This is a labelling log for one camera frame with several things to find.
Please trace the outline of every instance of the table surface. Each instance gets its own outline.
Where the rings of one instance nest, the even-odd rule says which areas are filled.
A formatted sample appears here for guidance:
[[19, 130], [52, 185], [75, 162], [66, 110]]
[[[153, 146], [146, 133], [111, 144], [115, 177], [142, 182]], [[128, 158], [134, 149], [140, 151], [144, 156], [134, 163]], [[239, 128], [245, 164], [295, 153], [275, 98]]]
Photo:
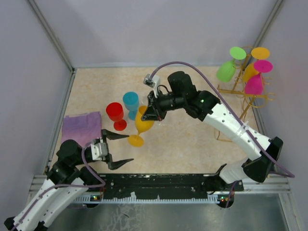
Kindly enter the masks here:
[[[100, 111], [102, 128], [120, 134], [137, 134], [134, 121], [129, 120], [128, 110], [124, 108], [122, 97], [128, 91], [135, 91], [141, 100], [151, 90], [143, 85], [146, 74], [155, 67], [125, 68], [89, 68], [78, 69], [65, 115], [74, 116]], [[215, 77], [218, 67], [199, 67], [211, 83], [217, 87], [231, 89], [234, 80], [221, 83]], [[208, 90], [213, 93], [207, 83], [194, 70], [188, 67], [173, 66], [161, 69], [157, 74], [161, 84], [169, 87], [167, 77], [175, 71], [182, 70], [191, 76], [197, 90]], [[232, 109], [239, 116], [242, 113], [243, 99], [236, 95], [223, 94]], [[124, 119], [128, 125], [124, 131], [113, 128], [105, 110], [109, 103], [119, 102], [124, 108]], [[250, 108], [246, 120], [249, 126], [257, 130], [256, 121]], [[121, 168], [110, 171], [104, 162], [90, 165], [100, 173], [214, 173], [225, 163], [233, 163], [246, 157], [245, 153], [234, 143], [217, 141], [214, 128], [198, 119], [193, 119], [183, 109], [171, 111], [162, 122], [155, 122], [147, 132], [142, 133], [144, 146], [131, 146], [127, 139], [109, 141], [109, 151], [113, 160], [134, 158]], [[58, 137], [55, 153], [61, 145], [61, 132]], [[54, 154], [52, 164], [57, 160]]]

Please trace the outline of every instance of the yellow wine glass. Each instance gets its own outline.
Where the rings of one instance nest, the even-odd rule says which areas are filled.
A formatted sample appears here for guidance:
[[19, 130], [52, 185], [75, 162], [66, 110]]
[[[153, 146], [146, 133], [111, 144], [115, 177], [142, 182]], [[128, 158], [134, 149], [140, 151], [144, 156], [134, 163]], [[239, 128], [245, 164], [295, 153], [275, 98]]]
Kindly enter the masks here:
[[141, 117], [145, 113], [147, 106], [140, 106], [135, 118], [135, 126], [138, 131], [137, 135], [130, 135], [127, 139], [130, 145], [134, 147], [141, 147], [143, 146], [143, 138], [140, 137], [140, 133], [146, 132], [150, 130], [153, 126], [154, 121], [142, 121]]

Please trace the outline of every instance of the purple towel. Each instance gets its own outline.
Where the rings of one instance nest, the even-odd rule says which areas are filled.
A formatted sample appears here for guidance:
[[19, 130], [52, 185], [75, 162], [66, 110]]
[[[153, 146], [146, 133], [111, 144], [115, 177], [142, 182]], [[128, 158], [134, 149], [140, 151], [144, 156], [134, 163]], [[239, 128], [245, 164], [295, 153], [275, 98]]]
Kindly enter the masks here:
[[86, 143], [101, 136], [102, 117], [100, 112], [66, 116], [62, 124], [61, 143], [66, 140], [75, 140], [82, 147]]

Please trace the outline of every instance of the white enclosure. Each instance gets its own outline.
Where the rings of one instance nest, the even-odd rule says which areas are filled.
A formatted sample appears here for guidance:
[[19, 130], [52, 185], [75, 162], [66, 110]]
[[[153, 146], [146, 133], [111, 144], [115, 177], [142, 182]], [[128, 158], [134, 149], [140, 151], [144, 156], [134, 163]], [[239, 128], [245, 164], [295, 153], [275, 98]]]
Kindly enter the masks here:
[[27, 1], [0, 2], [0, 230], [42, 174], [70, 71]]
[[37, 0], [74, 67], [223, 63], [253, 45], [275, 0]]
[[24, 208], [33, 176], [53, 152], [70, 68], [219, 65], [230, 47], [256, 43], [271, 51], [276, 93], [258, 111], [261, 123], [284, 141], [279, 162], [296, 176], [289, 180], [293, 220], [308, 228], [307, 8], [305, 0], [2, 0], [0, 230]]

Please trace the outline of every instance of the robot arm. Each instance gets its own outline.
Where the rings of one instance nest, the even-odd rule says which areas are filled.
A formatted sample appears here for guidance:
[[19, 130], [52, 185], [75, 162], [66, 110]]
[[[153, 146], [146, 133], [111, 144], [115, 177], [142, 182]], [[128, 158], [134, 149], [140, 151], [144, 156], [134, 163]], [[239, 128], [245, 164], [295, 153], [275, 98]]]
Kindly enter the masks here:
[[[167, 111], [185, 109], [191, 117], [198, 118], [224, 133], [247, 154], [247, 158], [224, 165], [219, 169], [219, 177], [226, 184], [245, 178], [263, 182], [273, 168], [273, 163], [250, 140], [246, 131], [249, 130], [275, 160], [279, 157], [283, 145], [282, 140], [278, 137], [271, 140], [247, 124], [241, 126], [216, 96], [206, 90], [197, 91], [188, 74], [182, 71], [175, 72], [168, 77], [168, 82], [172, 89], [171, 92], [163, 94], [157, 89], [157, 94], [154, 94], [154, 91], [149, 93], [148, 107], [142, 120], [161, 121], [165, 118]], [[150, 87], [156, 86], [155, 84], [150, 85], [147, 79], [144, 83]]]
[[[109, 153], [107, 138], [116, 140], [126, 137], [128, 136], [103, 129], [102, 137], [93, 140], [90, 147], [85, 149], [86, 161], [88, 163], [104, 161], [110, 170], [118, 169], [132, 161], [133, 159], [126, 159], [113, 162], [112, 155]], [[76, 141], [67, 140], [62, 143], [57, 152], [58, 161], [48, 172], [47, 179], [38, 193], [20, 214], [4, 222], [8, 230], [45, 231], [78, 196], [89, 188], [94, 188], [93, 185], [96, 187], [100, 185], [100, 181], [86, 167], [81, 170], [76, 168], [76, 165], [83, 164], [81, 152], [82, 147]], [[72, 187], [61, 187], [62, 185], [72, 185]]]

